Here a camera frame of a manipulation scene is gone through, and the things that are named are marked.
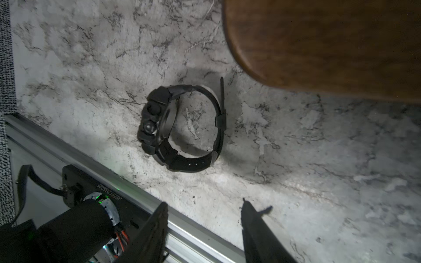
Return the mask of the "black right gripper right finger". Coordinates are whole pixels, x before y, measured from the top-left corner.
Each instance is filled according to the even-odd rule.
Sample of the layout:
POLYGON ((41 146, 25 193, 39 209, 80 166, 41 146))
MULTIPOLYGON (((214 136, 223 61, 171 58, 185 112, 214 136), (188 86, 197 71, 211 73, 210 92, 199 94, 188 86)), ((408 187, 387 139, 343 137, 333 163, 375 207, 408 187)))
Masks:
POLYGON ((273 206, 257 211, 251 202, 244 200, 241 208, 241 225, 245 260, 247 263, 295 263, 281 242, 262 219, 273 206))

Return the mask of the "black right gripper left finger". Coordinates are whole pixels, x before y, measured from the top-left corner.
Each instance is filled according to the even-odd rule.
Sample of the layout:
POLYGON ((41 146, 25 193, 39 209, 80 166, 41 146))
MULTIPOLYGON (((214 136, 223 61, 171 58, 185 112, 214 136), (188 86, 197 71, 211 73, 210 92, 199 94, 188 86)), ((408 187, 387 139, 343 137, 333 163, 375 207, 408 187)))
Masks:
POLYGON ((117 263, 163 263, 168 235, 168 204, 162 202, 117 263))

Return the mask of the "wooden watch stand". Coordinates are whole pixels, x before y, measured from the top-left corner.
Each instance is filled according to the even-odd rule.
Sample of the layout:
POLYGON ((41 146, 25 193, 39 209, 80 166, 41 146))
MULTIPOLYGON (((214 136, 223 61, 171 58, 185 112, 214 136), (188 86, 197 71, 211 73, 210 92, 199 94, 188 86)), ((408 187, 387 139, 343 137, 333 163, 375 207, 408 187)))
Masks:
POLYGON ((224 1, 229 49, 261 84, 421 102, 420 1, 224 1))

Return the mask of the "left white arm base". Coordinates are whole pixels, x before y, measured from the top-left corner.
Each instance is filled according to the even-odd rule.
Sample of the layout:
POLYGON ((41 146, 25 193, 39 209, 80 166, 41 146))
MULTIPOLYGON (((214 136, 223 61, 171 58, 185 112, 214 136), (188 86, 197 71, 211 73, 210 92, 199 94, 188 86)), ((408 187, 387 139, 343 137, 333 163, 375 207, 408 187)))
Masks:
POLYGON ((84 201, 40 227, 32 220, 1 227, 3 263, 85 263, 112 239, 114 226, 101 204, 84 201))

